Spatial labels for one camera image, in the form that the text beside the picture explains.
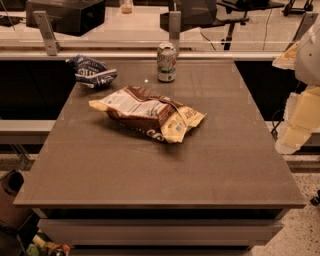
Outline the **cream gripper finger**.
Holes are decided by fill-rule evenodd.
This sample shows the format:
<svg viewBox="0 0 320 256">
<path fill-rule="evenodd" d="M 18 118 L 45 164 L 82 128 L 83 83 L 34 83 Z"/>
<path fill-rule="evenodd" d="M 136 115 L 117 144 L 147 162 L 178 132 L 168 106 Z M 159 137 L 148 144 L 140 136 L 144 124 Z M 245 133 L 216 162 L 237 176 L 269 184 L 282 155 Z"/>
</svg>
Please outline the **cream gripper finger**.
<svg viewBox="0 0 320 256">
<path fill-rule="evenodd" d="M 280 154 L 298 151 L 320 127 L 320 87 L 308 86 L 302 93 L 291 93 L 286 102 L 275 149 Z"/>
<path fill-rule="evenodd" d="M 294 70 L 298 45 L 299 42 L 295 42 L 285 52 L 275 58 L 272 66 L 283 70 Z"/>
</svg>

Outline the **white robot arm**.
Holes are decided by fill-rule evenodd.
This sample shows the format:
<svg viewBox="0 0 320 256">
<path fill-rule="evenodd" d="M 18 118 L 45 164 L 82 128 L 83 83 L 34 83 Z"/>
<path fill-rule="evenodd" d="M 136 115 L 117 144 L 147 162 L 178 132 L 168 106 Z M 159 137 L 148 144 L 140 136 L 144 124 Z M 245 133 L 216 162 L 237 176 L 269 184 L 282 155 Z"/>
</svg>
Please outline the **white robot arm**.
<svg viewBox="0 0 320 256">
<path fill-rule="evenodd" d="M 278 153 L 293 154 L 320 127 L 320 26 L 312 25 L 272 65 L 293 70 L 307 85 L 303 92 L 289 95 L 275 143 Z"/>
</svg>

